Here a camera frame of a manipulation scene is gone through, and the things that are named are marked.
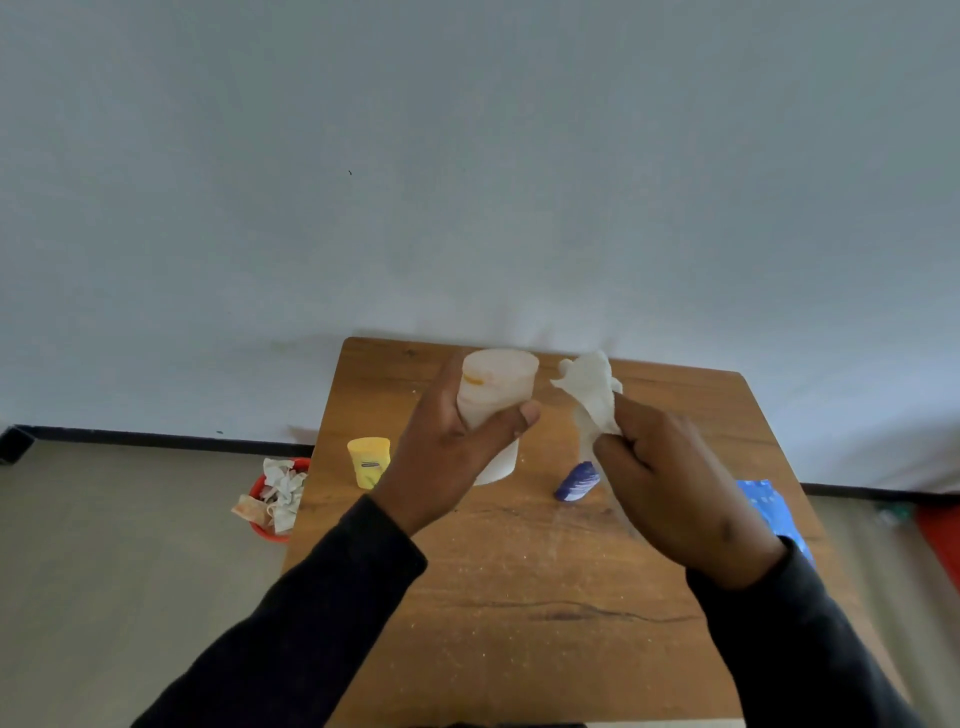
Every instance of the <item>forearm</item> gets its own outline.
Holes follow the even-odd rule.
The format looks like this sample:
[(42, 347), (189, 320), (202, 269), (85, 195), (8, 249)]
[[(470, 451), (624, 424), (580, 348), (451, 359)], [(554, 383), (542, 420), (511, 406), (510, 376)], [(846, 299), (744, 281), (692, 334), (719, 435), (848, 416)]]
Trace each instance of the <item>forearm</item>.
[(850, 725), (921, 725), (820, 577), (792, 542), (784, 542), (789, 552), (783, 560), (740, 592), (687, 573), (747, 724), (829, 717)]
[(323, 725), (425, 568), (362, 497), (134, 726)]

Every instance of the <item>table top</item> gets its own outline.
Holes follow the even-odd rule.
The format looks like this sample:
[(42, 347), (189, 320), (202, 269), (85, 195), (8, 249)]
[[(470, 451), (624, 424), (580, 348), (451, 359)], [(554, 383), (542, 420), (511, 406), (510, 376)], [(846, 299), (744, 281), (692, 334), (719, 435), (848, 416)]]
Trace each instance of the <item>table top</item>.
[[(450, 355), (438, 344), (349, 338), (317, 436), (285, 569), (362, 492), (356, 437), (396, 441)], [(607, 493), (553, 491), (577, 463), (573, 400), (538, 354), (540, 423), (510, 477), (473, 488), (414, 538), (429, 567), (390, 619), (331, 722), (447, 725), (740, 716), (730, 674), (683, 570), (629, 536)], [(886, 651), (744, 378), (612, 361), (625, 394), (689, 416), (734, 477), (770, 479), (834, 599), (888, 674)]]

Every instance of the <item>gray wall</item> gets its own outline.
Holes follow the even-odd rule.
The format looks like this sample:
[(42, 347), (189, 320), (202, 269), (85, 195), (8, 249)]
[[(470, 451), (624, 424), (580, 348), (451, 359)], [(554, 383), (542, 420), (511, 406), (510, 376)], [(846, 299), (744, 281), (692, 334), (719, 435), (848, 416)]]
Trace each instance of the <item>gray wall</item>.
[(0, 410), (310, 441), (354, 332), (603, 347), (742, 372), (801, 479), (941, 487), (958, 32), (948, 1), (8, 0)]

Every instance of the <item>floor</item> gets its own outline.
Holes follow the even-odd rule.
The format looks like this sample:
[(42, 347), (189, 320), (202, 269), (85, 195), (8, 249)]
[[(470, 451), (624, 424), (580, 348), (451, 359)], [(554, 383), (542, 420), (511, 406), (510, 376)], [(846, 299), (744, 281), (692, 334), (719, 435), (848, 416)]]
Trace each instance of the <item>floor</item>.
[[(250, 612), (283, 560), (283, 546), (229, 512), (261, 464), (252, 455), (37, 443), (0, 469), (5, 725), (129, 725)], [(863, 501), (814, 505), (918, 710), (930, 728), (949, 725), (960, 715), (960, 596), (912, 524), (882, 525)]]

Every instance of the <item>blue wrapper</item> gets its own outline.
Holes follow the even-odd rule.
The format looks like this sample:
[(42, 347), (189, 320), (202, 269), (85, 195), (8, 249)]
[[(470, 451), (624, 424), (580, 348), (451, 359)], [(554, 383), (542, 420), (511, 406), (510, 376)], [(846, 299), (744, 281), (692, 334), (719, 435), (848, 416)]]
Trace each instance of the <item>blue wrapper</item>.
[(797, 526), (793, 523), (793, 516), (790, 514), (790, 508), (769, 480), (737, 480), (736, 484), (740, 486), (743, 495), (753, 504), (770, 530), (778, 536), (786, 536), (790, 541), (797, 545), (807, 561), (815, 564), (813, 554), (810, 553), (809, 546), (806, 545), (804, 537), (800, 535)]
[(564, 478), (564, 482), (560, 484), (553, 497), (566, 502), (580, 500), (599, 482), (600, 473), (593, 468), (589, 461), (585, 461), (570, 471), (570, 474)]

